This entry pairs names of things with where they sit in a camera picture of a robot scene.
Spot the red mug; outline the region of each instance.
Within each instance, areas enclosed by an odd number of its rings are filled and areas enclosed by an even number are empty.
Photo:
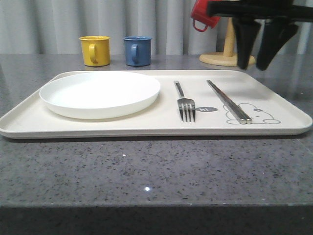
[[[193,27],[199,32],[204,32],[210,26],[214,28],[218,21],[220,20],[219,16],[210,17],[206,14],[206,8],[209,1],[220,1],[220,0],[197,0],[191,12],[191,18],[193,18]],[[195,21],[199,21],[205,24],[204,29],[199,29],[195,25]]]

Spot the fork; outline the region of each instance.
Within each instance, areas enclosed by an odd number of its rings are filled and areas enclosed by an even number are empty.
[[[196,108],[193,99],[185,98],[184,92],[178,81],[174,81],[177,88],[180,99],[177,100],[179,113],[183,122],[195,122],[196,121]]]

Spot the granite surface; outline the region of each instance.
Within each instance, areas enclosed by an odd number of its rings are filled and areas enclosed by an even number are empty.
[[[136,68],[117,55],[91,68],[80,55],[0,55],[0,116],[66,71],[239,70],[198,57],[155,55],[150,66]],[[246,72],[313,117],[312,55],[278,55],[266,71]],[[106,226],[107,234],[208,234],[208,227],[212,234],[312,234],[312,205],[312,130],[272,137],[0,137],[0,234],[37,234],[41,226],[45,234],[101,234]]]

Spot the white plate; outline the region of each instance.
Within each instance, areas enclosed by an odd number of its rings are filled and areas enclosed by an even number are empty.
[[[155,78],[144,74],[98,71],[49,82],[39,96],[51,111],[66,117],[116,118],[151,105],[160,87]]]

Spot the curtain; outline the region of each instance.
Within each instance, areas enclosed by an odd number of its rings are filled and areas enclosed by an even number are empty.
[[[197,32],[190,13],[196,0],[0,0],[0,53],[80,54],[86,35],[110,36],[111,54],[124,53],[124,36],[151,36],[152,54],[222,51],[227,19]],[[313,6],[312,0],[295,4]],[[281,53],[313,51],[311,23]],[[262,33],[256,40],[256,54]]]

